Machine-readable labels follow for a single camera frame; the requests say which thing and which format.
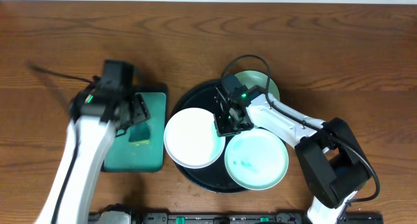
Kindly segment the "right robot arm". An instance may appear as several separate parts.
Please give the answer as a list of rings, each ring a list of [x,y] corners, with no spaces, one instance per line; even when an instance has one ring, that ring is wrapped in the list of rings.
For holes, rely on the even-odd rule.
[[[216,86],[221,110],[214,124],[219,136],[263,128],[294,148],[314,195],[308,223],[339,223],[355,195],[375,176],[349,125],[299,113],[258,85],[247,88],[233,74]]]

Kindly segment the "white plate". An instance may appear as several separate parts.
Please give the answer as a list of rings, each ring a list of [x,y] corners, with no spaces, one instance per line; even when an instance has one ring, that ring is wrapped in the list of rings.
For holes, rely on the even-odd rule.
[[[189,169],[213,164],[225,148],[225,137],[217,135],[214,115],[191,107],[175,113],[164,130],[164,145],[172,160]]]

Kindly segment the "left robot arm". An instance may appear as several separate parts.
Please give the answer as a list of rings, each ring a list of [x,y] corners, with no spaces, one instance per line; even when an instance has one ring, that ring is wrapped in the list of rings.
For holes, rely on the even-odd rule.
[[[133,85],[137,69],[124,61],[104,61],[100,77],[70,103],[63,157],[37,223],[86,223],[98,175],[122,130],[150,119]]]

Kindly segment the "green scrubbing sponge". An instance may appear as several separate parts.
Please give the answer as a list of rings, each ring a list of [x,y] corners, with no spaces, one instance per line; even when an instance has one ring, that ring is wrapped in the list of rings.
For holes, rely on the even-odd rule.
[[[151,131],[146,122],[142,122],[129,128],[128,142],[131,145],[146,145],[151,141]]]

